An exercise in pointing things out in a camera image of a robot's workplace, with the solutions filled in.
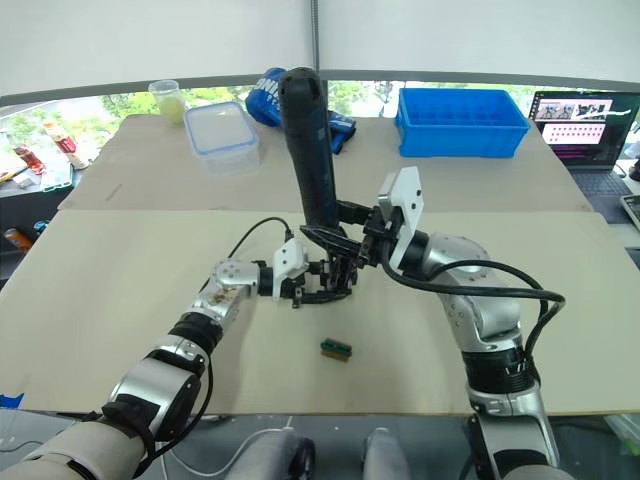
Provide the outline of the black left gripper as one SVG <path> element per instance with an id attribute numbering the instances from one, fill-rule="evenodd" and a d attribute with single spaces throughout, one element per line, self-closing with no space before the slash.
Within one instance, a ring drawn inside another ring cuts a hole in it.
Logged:
<path id="1" fill-rule="evenodd" d="M 328 260 L 310 261 L 306 273 L 328 278 L 331 275 L 332 263 Z M 351 291 L 308 291 L 306 274 L 301 273 L 294 278 L 285 278 L 281 284 L 281 298 L 290 300 L 291 307 L 298 309 L 303 305 L 322 305 L 346 299 Z"/>

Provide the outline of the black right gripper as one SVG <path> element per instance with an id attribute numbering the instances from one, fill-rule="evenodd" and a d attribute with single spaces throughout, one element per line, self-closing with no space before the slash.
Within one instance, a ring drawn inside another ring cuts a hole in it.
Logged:
<path id="1" fill-rule="evenodd" d="M 393 206 L 385 217 L 380 206 L 373 208 L 349 201 L 338 200 L 338 219 L 341 223 L 364 225 L 362 242 L 357 242 L 345 233 L 321 226 L 302 225 L 300 231 L 313 243 L 335 256 L 343 256 L 360 267 L 377 267 L 389 261 L 398 241 L 404 215 L 399 206 Z"/>

